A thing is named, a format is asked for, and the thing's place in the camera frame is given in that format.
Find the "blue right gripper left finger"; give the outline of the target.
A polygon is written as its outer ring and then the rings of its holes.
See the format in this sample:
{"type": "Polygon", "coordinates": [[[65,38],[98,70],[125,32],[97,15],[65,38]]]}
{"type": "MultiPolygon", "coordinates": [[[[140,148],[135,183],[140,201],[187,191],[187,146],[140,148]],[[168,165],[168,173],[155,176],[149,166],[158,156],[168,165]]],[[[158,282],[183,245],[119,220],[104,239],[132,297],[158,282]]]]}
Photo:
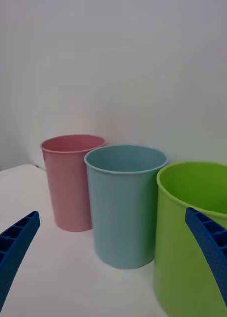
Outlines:
{"type": "Polygon", "coordinates": [[[0,313],[39,227],[39,213],[34,211],[0,234],[0,313]]]}

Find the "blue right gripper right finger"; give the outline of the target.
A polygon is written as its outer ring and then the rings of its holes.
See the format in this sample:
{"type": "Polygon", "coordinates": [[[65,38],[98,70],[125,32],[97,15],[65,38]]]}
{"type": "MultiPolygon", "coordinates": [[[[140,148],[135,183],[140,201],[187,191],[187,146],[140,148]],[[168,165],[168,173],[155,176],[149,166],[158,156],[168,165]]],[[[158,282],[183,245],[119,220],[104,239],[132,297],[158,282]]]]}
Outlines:
{"type": "Polygon", "coordinates": [[[227,230],[192,207],[185,223],[196,239],[227,308],[227,230]]]}

